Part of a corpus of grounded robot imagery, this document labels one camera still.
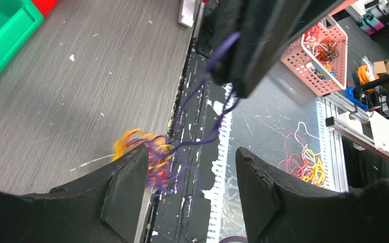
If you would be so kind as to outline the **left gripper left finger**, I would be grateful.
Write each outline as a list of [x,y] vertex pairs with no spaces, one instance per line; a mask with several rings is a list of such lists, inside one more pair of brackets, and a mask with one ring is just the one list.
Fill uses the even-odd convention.
[[48,193],[0,192],[0,242],[134,242],[147,170],[139,145]]

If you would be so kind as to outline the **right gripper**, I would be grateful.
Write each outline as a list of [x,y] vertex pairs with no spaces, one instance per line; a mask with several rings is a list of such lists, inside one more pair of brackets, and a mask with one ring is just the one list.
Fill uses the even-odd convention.
[[342,1],[219,1],[208,15],[212,56],[208,73],[247,98],[298,37]]

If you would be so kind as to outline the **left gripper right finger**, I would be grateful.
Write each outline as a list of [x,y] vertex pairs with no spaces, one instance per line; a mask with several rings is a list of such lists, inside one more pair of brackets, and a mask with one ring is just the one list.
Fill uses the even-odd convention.
[[335,192],[244,147],[236,151],[236,168],[248,242],[389,242],[389,179]]

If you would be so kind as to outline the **metal clothes rack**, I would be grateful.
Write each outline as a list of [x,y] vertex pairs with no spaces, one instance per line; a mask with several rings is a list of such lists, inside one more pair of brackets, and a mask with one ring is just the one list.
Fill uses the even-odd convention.
[[181,0],[178,14],[178,23],[187,27],[193,27],[197,0]]

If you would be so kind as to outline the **pink perforated basket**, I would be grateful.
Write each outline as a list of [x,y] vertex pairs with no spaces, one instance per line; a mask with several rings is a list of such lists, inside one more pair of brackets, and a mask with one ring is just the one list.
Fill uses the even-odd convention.
[[347,52],[347,34],[330,17],[291,43],[281,62],[317,96],[323,96],[346,89]]

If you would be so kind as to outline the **red plastic bin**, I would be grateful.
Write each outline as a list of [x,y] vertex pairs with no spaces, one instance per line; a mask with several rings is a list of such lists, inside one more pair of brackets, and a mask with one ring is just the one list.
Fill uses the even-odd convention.
[[58,0],[31,0],[31,1],[44,17],[47,17],[58,3]]

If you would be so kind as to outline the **green plastic bin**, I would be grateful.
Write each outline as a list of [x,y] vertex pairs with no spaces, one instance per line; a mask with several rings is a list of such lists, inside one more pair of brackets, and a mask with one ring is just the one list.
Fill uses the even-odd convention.
[[32,1],[0,1],[0,73],[43,20]]

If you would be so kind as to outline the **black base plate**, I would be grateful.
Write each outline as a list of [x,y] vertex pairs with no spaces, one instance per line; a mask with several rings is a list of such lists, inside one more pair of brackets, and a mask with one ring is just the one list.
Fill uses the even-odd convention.
[[[197,5],[192,39],[175,105],[175,142],[200,142],[208,137],[233,99],[231,86],[217,86],[204,75],[212,49],[205,22],[216,3]],[[224,116],[217,139],[180,148],[173,159],[173,180],[154,201],[146,242],[219,242],[231,114]]]

